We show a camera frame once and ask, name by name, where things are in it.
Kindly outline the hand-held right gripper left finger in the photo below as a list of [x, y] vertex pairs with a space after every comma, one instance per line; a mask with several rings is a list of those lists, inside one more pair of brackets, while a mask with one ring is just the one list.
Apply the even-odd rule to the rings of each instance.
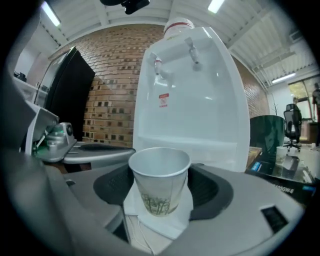
[[126, 163], [68, 173], [64, 179], [80, 204], [103, 228], [130, 243], [124, 201], [134, 176]]

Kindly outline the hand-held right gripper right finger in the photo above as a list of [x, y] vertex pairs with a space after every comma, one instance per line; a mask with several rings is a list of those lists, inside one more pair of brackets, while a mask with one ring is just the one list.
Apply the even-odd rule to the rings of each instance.
[[304, 214], [292, 197], [243, 172], [193, 164], [187, 185], [189, 224], [164, 256], [267, 256]]

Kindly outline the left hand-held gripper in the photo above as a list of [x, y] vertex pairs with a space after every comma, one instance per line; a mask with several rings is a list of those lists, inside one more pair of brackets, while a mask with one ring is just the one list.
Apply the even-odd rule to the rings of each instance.
[[64, 164], [106, 164], [127, 162], [136, 150], [98, 142], [77, 142], [69, 122], [34, 103], [28, 102], [35, 112], [24, 143], [24, 152], [44, 162]]

